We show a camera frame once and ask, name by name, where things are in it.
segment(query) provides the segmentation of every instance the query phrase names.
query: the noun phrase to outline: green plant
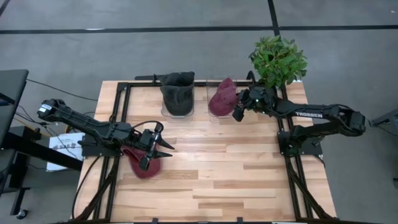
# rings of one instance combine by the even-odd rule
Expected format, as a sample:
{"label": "green plant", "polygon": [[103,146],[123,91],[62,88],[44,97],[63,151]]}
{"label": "green plant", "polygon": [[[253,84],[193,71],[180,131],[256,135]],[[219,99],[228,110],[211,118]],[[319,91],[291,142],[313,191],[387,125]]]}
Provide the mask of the green plant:
{"label": "green plant", "polygon": [[261,76],[260,83],[268,87],[281,87],[288,85],[293,80],[301,79],[305,76],[307,59],[303,51],[297,51],[297,45],[294,40],[283,39],[280,36],[261,37],[260,42],[256,44],[256,50],[250,54],[249,58],[254,64],[254,68]]}

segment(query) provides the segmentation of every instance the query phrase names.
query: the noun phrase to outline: transparent bin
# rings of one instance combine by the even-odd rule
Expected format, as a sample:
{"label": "transparent bin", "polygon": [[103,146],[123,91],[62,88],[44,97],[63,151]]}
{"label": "transparent bin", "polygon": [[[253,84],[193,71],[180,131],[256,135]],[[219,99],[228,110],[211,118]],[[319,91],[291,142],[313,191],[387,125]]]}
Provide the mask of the transparent bin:
{"label": "transparent bin", "polygon": [[172,115],[169,111],[168,111],[168,109],[167,109],[167,107],[166,107],[166,105],[164,104],[164,101],[163,101],[163,103],[162,103],[162,110],[160,111],[161,113],[162,113],[162,115],[165,117],[165,119],[166,119],[166,121],[167,122],[170,122],[170,123],[177,123],[177,122],[190,122],[190,121],[192,121],[192,119],[193,119],[193,112],[194,112],[194,108],[195,108],[195,87],[193,88],[193,106],[192,106],[192,110],[188,113],[188,114],[186,114],[186,115],[183,115],[183,116],[175,116],[175,115]]}
{"label": "transparent bin", "polygon": [[208,105],[208,112],[210,115],[210,121],[214,123],[230,123],[230,122],[235,122],[234,118],[232,117],[233,110],[223,116],[217,116],[214,113],[211,112],[209,104],[211,99],[216,95],[217,89],[219,84],[227,79],[230,78],[232,79],[236,89],[235,89],[235,94],[238,93],[238,88],[237,88],[237,79],[234,77],[228,76],[228,75],[208,75],[206,78],[206,93],[207,93],[207,105]]}

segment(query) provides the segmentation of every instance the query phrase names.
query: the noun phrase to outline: gray carpet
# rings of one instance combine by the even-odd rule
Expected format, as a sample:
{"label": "gray carpet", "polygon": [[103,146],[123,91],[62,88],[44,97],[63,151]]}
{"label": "gray carpet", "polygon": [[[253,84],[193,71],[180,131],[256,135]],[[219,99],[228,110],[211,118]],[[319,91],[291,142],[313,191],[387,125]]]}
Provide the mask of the gray carpet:
{"label": "gray carpet", "polygon": [[[398,23],[398,3],[382,0],[277,0],[280,26],[386,25]],[[0,29],[84,29],[168,26],[269,26],[265,0],[11,0]],[[309,103],[346,104],[367,118],[398,108],[398,30],[283,31],[308,57],[304,79]],[[245,77],[248,54],[272,31],[164,32],[142,34],[0,35],[0,69],[25,68],[29,78],[97,98],[103,80],[194,71]],[[85,101],[28,83],[21,100],[35,113],[44,99],[61,98],[77,111],[94,111]],[[52,127],[61,133],[65,126]],[[328,136],[326,172],[338,216],[344,220],[396,223],[398,139],[368,128],[358,138]],[[45,166],[34,159],[37,167]],[[50,223],[70,217],[79,173],[48,174],[29,168],[22,206],[24,220],[9,216],[14,194],[0,198],[3,223]]]}

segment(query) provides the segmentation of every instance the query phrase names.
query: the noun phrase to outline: wooden tabletop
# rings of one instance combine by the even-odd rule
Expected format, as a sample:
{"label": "wooden tabletop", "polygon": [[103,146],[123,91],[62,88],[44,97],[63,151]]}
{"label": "wooden tabletop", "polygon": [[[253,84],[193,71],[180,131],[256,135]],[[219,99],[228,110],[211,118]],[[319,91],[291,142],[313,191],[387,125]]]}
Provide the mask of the wooden tabletop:
{"label": "wooden tabletop", "polygon": [[[109,119],[117,83],[103,82],[95,119]],[[287,94],[294,103],[307,103],[302,83],[289,85]],[[123,99],[122,95],[118,119]],[[127,122],[161,121],[165,126],[162,136],[175,150],[160,149],[173,157],[163,158],[162,172],[149,180],[138,179],[127,157],[121,158],[112,222],[150,222],[152,218],[159,218],[160,222],[226,222],[236,221],[236,217],[243,217],[245,221],[295,220],[285,162],[279,154],[275,118],[251,111],[245,112],[241,123],[233,118],[211,118],[204,87],[195,87],[195,112],[191,122],[166,122],[160,113],[161,107],[159,87],[131,89]],[[312,125],[308,118],[295,117],[293,121],[302,126]],[[302,156],[302,160],[309,191],[325,211],[334,216],[322,163],[313,156]],[[85,159],[80,181],[93,161],[94,157]],[[94,165],[81,188],[76,215],[97,191],[102,161],[101,158]],[[304,217],[302,195],[297,191]],[[100,218],[104,217],[107,197],[106,192]]]}

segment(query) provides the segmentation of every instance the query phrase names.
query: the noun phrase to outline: red cloth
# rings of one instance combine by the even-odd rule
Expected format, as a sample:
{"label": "red cloth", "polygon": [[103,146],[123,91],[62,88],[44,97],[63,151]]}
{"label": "red cloth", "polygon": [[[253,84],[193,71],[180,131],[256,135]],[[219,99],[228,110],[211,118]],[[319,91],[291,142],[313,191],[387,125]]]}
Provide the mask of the red cloth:
{"label": "red cloth", "polygon": [[235,83],[230,78],[224,79],[217,88],[216,94],[209,102],[209,110],[216,116],[226,116],[238,103]]}
{"label": "red cloth", "polygon": [[161,162],[160,159],[153,159],[149,162],[149,167],[147,171],[144,171],[139,168],[139,161],[141,158],[145,157],[146,152],[134,149],[132,147],[122,146],[122,152],[128,156],[131,170],[136,174],[136,176],[140,179],[148,179],[160,172]]}

